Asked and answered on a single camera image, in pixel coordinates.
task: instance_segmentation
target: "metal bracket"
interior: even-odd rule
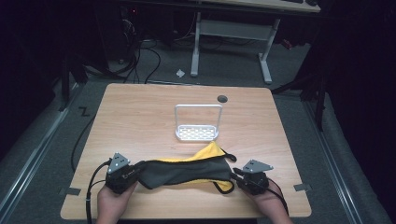
[[[274,166],[272,166],[272,165],[268,165],[268,164],[262,163],[260,161],[251,160],[244,166],[244,168],[242,169],[242,172],[248,173],[248,174],[256,174],[259,172],[264,172],[264,171],[273,170],[273,169],[274,169]]]
[[[107,173],[111,175],[120,168],[127,166],[129,162],[131,161],[123,157],[120,153],[116,152],[114,154],[113,160],[111,160],[111,163],[108,166]]]

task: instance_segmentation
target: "black tape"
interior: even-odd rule
[[[76,195],[76,196],[78,196],[80,192],[81,192],[81,189],[73,189],[73,188],[64,189],[64,188],[61,188],[61,189],[59,190],[59,195],[66,195],[66,194],[69,194],[69,195]]]
[[[312,188],[309,184],[300,184],[300,185],[294,185],[294,189],[296,191],[301,191],[301,190],[309,191]]]

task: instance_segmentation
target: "round hole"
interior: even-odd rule
[[[218,96],[218,101],[220,103],[226,103],[228,101],[228,98],[225,95],[220,95],[220,96]]]

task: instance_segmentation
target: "human arm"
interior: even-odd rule
[[[268,189],[282,196],[282,192],[277,184],[272,180],[269,181]],[[283,203],[274,193],[265,191],[263,194],[251,195],[244,191],[246,195],[259,207],[260,211],[271,219],[274,224],[290,224],[292,223],[288,212]]]
[[[137,182],[122,194],[116,194],[107,186],[103,186],[97,196],[98,218],[96,224],[116,224],[125,212],[136,185]]]

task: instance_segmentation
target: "small white object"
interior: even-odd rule
[[[181,71],[181,69],[178,69],[178,71],[176,72],[176,75],[177,75],[178,77],[183,77],[184,74],[186,74],[186,73],[183,72],[183,71]]]

